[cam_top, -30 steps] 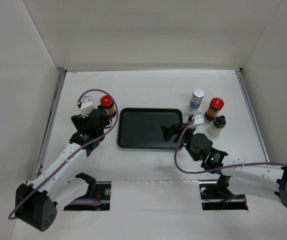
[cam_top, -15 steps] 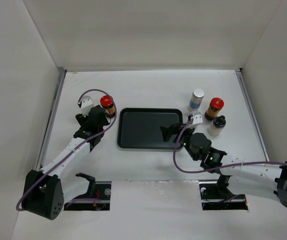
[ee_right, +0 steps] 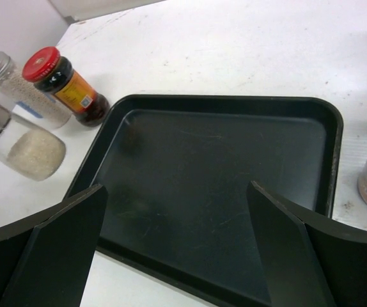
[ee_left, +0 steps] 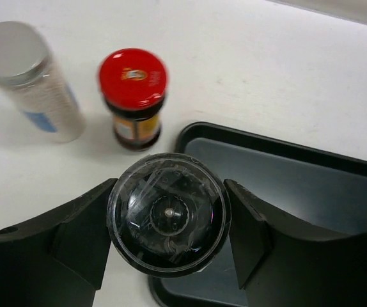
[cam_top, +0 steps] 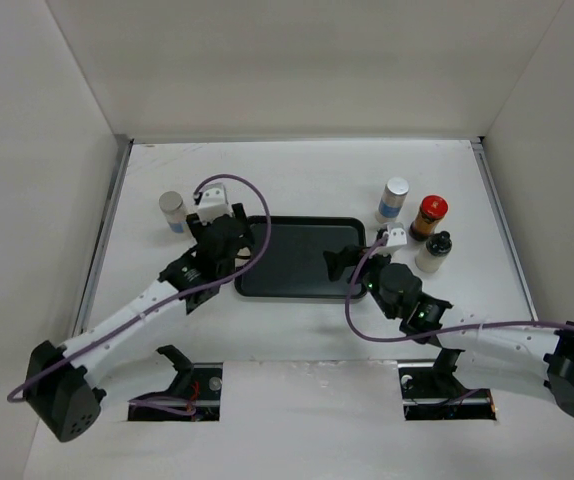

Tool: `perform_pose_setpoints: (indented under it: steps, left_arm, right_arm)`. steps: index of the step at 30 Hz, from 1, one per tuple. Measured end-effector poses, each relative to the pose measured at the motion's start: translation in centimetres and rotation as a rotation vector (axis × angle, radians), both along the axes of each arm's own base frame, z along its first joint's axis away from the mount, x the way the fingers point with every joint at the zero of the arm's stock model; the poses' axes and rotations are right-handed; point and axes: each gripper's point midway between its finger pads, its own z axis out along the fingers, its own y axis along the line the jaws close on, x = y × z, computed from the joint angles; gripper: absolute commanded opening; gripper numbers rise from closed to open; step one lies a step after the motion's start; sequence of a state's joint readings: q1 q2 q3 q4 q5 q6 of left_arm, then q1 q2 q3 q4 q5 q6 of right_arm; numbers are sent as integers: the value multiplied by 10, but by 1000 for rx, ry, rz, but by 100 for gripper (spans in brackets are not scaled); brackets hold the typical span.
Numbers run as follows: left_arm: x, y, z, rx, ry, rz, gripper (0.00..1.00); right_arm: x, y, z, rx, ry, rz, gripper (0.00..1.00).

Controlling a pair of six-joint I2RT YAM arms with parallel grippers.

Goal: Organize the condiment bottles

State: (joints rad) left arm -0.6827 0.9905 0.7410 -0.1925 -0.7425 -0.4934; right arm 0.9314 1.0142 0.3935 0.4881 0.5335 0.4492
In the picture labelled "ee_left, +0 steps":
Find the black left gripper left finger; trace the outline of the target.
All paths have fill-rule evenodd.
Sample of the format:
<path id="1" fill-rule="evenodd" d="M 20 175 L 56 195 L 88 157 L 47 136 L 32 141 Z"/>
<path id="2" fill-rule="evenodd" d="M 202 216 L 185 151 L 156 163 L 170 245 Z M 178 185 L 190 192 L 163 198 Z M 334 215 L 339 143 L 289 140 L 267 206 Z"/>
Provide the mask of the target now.
<path id="1" fill-rule="evenodd" d="M 82 196 L 0 230 L 0 306 L 92 306 L 111 240 L 106 180 Z"/>

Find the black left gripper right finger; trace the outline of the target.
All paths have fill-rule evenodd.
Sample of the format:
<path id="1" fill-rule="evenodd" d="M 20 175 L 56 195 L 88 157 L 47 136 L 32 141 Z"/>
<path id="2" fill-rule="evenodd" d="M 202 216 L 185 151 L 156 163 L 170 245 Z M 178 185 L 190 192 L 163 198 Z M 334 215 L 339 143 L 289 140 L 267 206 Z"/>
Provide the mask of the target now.
<path id="1" fill-rule="evenodd" d="M 249 306 L 367 306 L 367 232 L 299 219 L 233 180 L 230 243 Z"/>

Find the clear lid pepper grinder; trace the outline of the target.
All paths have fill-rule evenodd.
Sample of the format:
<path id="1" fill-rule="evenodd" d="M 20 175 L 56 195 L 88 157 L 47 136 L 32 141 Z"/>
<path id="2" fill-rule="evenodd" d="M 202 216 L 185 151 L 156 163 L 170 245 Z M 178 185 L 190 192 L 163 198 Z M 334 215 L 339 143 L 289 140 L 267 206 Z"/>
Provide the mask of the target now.
<path id="1" fill-rule="evenodd" d="M 106 224 L 123 259 L 140 272 L 176 278 L 208 266 L 231 225 L 223 181 L 182 153 L 147 155 L 117 179 Z"/>

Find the red lid sauce jar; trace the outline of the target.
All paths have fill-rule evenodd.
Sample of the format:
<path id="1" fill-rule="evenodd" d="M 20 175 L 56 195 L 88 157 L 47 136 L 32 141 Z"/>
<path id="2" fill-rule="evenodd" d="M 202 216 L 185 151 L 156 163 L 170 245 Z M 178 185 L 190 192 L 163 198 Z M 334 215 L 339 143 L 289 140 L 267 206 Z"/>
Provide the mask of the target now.
<path id="1" fill-rule="evenodd" d="M 121 49 L 103 60 L 97 81 L 120 145 L 132 151 L 153 146 L 160 137 L 160 110 L 168 94 L 164 62 L 144 49 Z"/>

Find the silver lid white shaker bottle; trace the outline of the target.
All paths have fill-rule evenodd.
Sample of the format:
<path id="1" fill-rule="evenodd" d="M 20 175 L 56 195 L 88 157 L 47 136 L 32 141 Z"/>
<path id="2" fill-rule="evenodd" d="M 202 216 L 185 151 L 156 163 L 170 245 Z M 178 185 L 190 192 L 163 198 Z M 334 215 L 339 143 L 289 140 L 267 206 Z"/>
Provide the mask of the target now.
<path id="1" fill-rule="evenodd" d="M 0 90 L 56 142 L 71 142 L 85 130 L 84 116 L 53 53 L 29 24 L 0 22 Z"/>

